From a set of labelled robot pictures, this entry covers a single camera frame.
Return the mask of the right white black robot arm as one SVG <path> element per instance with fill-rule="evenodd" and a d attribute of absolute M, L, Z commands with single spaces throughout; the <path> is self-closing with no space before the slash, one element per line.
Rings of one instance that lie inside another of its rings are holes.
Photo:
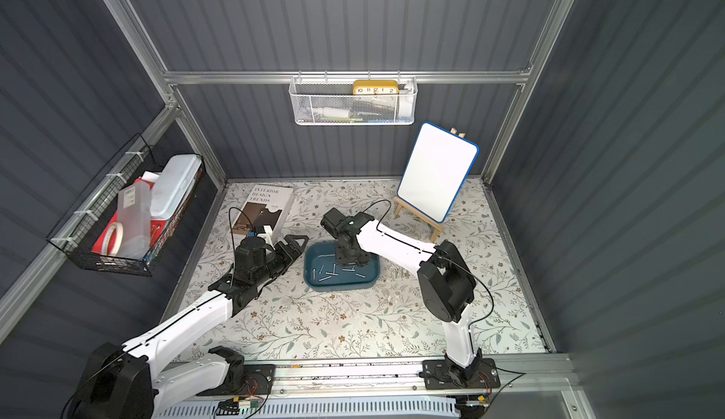
<path fill-rule="evenodd" d="M 415 275 L 425 307 L 443 323 L 449 373 L 442 381 L 464 386 L 477 377 L 483 352 L 473 342 L 471 327 L 474 291 L 480 280 L 454 243 L 417 241 L 365 212 L 346 216 L 330 209 L 321 226 L 336 241 L 338 263 L 362 266 L 377 256 Z"/>

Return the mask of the teal plastic storage tray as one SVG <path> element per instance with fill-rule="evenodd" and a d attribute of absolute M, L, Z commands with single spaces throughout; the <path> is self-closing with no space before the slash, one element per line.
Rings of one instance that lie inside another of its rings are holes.
<path fill-rule="evenodd" d="M 313 279 L 313 269 L 317 269 L 319 278 L 323 273 L 336 273 L 338 277 L 319 281 Z M 365 266 L 340 266 L 335 261 L 335 242 L 321 241 L 308 247 L 304 258 L 304 281 L 316 292 L 343 292 L 364 290 L 373 287 L 381 273 L 378 256 L 370 258 Z"/>

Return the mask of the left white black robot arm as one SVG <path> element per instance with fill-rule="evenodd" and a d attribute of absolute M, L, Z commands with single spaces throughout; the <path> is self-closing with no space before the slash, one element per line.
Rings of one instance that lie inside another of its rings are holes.
<path fill-rule="evenodd" d="M 287 235 L 275 244 L 258 236 L 241 240 L 230 269 L 186 309 L 122 345 L 98 347 L 60 415 L 153 418 L 197 394 L 233 396 L 254 387 L 244 356 L 221 345 L 199 362 L 169 365 L 202 335 L 257 299 L 264 286 L 303 255 L 308 242 L 304 235 Z"/>

